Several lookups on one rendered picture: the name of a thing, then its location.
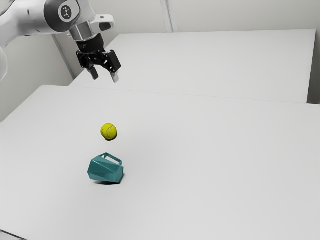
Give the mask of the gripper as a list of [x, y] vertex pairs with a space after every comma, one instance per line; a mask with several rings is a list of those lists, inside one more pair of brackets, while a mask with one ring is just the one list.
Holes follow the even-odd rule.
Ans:
[[88, 69], [94, 80], [97, 80], [99, 74], [95, 65], [107, 69], [114, 83], [119, 81], [118, 71], [121, 63], [114, 50], [106, 52], [104, 40], [101, 34], [86, 41], [77, 41], [78, 50], [76, 56], [82, 68]]

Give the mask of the teal faceted mug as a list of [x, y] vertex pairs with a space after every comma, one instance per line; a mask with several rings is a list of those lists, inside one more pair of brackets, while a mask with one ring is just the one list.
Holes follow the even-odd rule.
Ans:
[[123, 162], [105, 152], [90, 161], [87, 173], [91, 180], [119, 184], [124, 176]]

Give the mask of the yellow tennis ball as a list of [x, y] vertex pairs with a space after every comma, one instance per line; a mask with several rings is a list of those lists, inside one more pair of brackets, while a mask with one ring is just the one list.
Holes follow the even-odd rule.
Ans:
[[117, 128], [112, 123], [105, 123], [100, 129], [100, 133], [106, 141], [112, 141], [118, 136]]

